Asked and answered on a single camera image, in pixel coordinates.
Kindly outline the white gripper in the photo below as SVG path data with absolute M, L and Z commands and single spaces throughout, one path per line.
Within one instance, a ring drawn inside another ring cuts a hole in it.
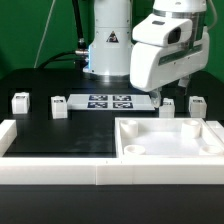
M 159 87 L 177 79 L 181 78 L 178 82 L 178 93 L 186 95 L 191 80 L 190 74 L 204 69 L 208 62 L 209 44 L 207 32 L 203 33 L 201 40 L 194 43 L 191 50 L 186 51 L 180 50 L 177 45 L 162 48 L 136 43 L 130 63 L 132 86 L 145 92 L 151 91 L 149 95 L 155 108 L 161 105 Z

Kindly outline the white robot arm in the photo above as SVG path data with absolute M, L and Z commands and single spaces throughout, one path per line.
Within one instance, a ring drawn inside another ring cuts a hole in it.
M 94 0 L 95 37 L 84 72 L 103 82 L 128 77 L 158 107 L 162 86 L 208 62 L 207 0 L 155 0 L 153 12 L 136 26 L 131 7 L 132 0 Z

